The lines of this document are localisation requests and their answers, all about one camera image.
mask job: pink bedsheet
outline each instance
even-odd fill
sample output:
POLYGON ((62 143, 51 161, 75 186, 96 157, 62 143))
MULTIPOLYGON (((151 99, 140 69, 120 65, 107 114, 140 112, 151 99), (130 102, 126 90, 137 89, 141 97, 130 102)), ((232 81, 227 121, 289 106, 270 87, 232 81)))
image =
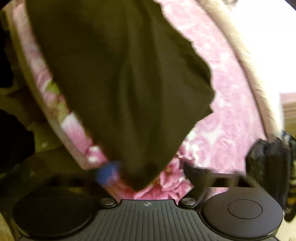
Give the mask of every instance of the pink bedsheet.
MULTIPOLYGON (((231 173, 244 170, 244 157, 256 139, 264 139, 262 123, 248 81, 231 46, 195 0, 158 0, 164 15, 189 40, 212 69, 216 96, 213 113, 199 121, 165 170, 147 188, 135 192, 114 173, 105 188, 121 199, 175 199, 192 187, 184 177, 182 163, 231 173)), ((36 85, 52 114, 77 149, 93 167, 108 161, 86 134, 52 80, 34 39, 23 1, 14 7, 13 19, 36 85)))

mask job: mattress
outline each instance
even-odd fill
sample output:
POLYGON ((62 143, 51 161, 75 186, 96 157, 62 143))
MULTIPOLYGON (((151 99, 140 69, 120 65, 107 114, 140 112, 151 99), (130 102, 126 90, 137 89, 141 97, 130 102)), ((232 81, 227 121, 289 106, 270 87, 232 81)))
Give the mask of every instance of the mattress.
MULTIPOLYGON (((184 161, 221 173, 244 171, 246 153, 258 138, 266 138, 246 71, 204 7, 194 0, 158 2, 169 22, 192 42, 211 68, 216 91, 213 113, 196 123, 169 165, 144 190, 135 192, 113 173, 105 189, 117 199, 178 201, 192 188, 182 172, 184 161)), ((82 168, 108 162, 54 83, 30 27, 25 2, 14 1, 10 7, 9 27, 21 68, 52 128, 82 168)))

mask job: white circular logo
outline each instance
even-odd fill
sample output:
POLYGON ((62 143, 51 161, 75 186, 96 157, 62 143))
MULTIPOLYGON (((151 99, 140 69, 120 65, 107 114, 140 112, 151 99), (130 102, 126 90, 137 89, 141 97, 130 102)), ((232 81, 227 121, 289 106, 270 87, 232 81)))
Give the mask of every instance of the white circular logo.
POLYGON ((144 205, 145 205, 146 207, 150 207, 150 206, 153 205, 153 204, 150 203, 150 202, 146 202, 146 203, 144 203, 144 205))

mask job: dark olive cloth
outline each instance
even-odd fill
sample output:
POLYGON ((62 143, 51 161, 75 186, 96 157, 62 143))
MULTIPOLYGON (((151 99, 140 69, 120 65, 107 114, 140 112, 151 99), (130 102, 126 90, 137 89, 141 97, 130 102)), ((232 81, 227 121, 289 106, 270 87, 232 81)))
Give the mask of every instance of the dark olive cloth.
POLYGON ((211 113, 210 70, 151 0, 26 0, 54 81, 135 190, 211 113))

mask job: floral pattern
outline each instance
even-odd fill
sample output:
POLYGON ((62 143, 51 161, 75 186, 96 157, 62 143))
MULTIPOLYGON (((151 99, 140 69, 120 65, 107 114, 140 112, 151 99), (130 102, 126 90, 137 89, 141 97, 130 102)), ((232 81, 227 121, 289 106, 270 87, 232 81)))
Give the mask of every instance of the floral pattern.
MULTIPOLYGON (((182 171, 184 161, 221 173, 244 171, 247 151, 258 138, 265 139, 248 80, 231 46, 211 17, 195 0, 157 2, 168 21, 192 42, 196 52, 211 67, 212 86, 216 91, 211 104, 213 113, 195 125, 169 165, 144 190, 135 192, 114 173, 105 188, 117 199, 178 201, 192 188, 182 171)), ((15 5, 13 19, 36 86, 48 109, 89 163, 99 167, 108 160, 100 147, 88 137, 54 84, 35 41, 24 0, 15 5)))

